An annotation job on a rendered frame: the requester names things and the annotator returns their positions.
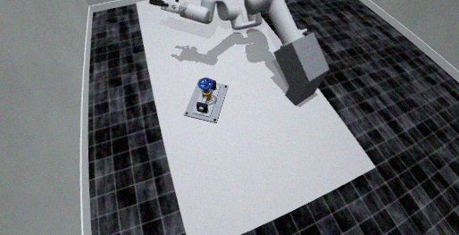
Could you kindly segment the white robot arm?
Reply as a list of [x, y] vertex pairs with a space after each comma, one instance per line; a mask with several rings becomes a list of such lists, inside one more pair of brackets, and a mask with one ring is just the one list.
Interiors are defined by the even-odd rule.
[[[230, 21], [232, 28], [239, 30], [261, 25], [263, 22], [261, 12], [268, 10], [268, 4], [271, 4], [269, 17], [283, 45], [280, 48], [305, 36], [303, 33], [306, 33], [307, 29], [297, 29], [284, 0], [246, 0], [246, 8], [252, 13], [252, 15], [247, 13], [248, 22], [244, 21], [244, 16], [239, 6], [226, 5], [224, 0], [202, 0], [201, 6], [184, 2], [180, 8], [180, 16], [192, 21], [209, 24], [213, 21], [214, 9], [215, 5], [217, 5], [219, 18], [223, 21]], [[256, 11], [256, 9], [258, 10]]]

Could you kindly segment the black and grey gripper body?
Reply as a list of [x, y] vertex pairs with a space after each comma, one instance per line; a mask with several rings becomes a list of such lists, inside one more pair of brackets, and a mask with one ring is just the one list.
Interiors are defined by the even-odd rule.
[[184, 2], [178, 3], [178, 2], [175, 2], [175, 1], [171, 1], [171, 0], [162, 0], [162, 1], [164, 1], [164, 4], [168, 4], [169, 5], [169, 7], [167, 7], [167, 6], [161, 7], [162, 10], [165, 10], [165, 11], [168, 11], [168, 12], [171, 12], [171, 13], [177, 13], [180, 16], [180, 8], [181, 8], [181, 6], [182, 6], [182, 4]]

